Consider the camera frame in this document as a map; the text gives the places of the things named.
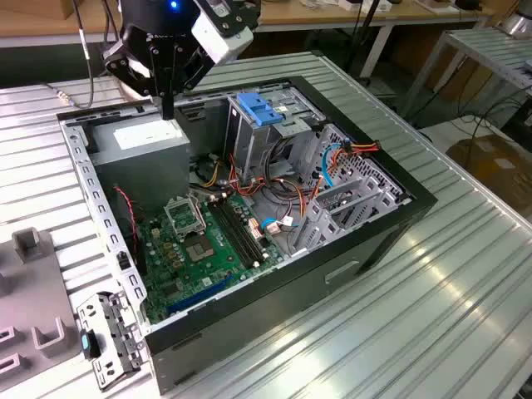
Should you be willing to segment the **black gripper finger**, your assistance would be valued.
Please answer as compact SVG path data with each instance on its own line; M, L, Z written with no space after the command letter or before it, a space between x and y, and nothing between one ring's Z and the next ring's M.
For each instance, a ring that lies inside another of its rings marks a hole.
M175 44L167 91L167 119L174 118L175 98L190 91L210 70L210 56L199 45Z
M108 72L139 95L150 96L161 118L168 119L168 88L159 65L159 49L146 40L119 40L103 52Z

